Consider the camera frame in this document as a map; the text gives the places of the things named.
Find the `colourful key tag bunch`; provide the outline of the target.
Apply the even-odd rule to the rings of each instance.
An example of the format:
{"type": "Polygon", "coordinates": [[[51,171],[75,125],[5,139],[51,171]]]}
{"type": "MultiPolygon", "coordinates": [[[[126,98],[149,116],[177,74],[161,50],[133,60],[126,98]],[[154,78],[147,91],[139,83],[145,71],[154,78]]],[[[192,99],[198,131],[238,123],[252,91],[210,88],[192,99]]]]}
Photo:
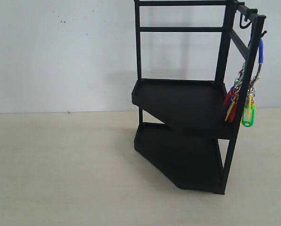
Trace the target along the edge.
{"type": "MultiPolygon", "coordinates": [[[[249,87],[247,90],[247,96],[245,99],[245,105],[243,108],[243,113],[241,117],[240,123],[244,127],[251,127],[255,122],[255,114],[256,114],[256,105],[254,102],[254,97],[256,94],[256,90],[254,88],[254,84],[260,79],[260,72],[264,62],[264,42],[263,39],[260,39],[260,43],[258,46],[258,68],[256,75],[249,82],[249,87]]],[[[234,85],[229,90],[226,98],[223,102],[224,107],[224,121],[233,123],[237,111],[237,104],[239,100],[239,92],[241,89],[241,85],[243,83],[244,73],[245,73],[246,62],[243,63],[241,70],[239,71],[238,78],[234,81],[234,85]]]]}

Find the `black two-tier corner rack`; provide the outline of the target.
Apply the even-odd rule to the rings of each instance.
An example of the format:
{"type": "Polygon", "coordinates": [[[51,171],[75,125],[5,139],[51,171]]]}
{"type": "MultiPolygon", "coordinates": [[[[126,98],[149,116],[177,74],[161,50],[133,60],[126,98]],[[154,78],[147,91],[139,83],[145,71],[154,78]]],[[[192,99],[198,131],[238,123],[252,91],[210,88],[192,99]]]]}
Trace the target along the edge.
{"type": "Polygon", "coordinates": [[[178,188],[224,194],[239,133],[249,82],[258,66],[258,46],[266,17],[237,0],[137,0],[135,7],[137,81],[132,103],[139,109],[134,149],[178,188]],[[224,6],[220,27],[141,26],[141,7],[224,6]],[[248,12],[240,29],[240,12],[248,12]],[[171,80],[143,78],[143,32],[219,32],[215,78],[171,80]],[[233,123],[224,121],[223,102],[246,62],[233,123]]]}

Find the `black curved metal hook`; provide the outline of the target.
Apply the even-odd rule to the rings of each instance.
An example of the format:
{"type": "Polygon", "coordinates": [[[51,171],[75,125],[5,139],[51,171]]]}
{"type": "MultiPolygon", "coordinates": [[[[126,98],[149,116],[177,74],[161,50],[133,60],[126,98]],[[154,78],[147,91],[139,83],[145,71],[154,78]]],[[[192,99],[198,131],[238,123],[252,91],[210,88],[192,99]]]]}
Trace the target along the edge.
{"type": "Polygon", "coordinates": [[[245,11],[245,13],[240,12],[240,22],[239,27],[240,29],[244,30],[247,29],[251,25],[251,20],[248,22],[248,12],[245,11]]]}

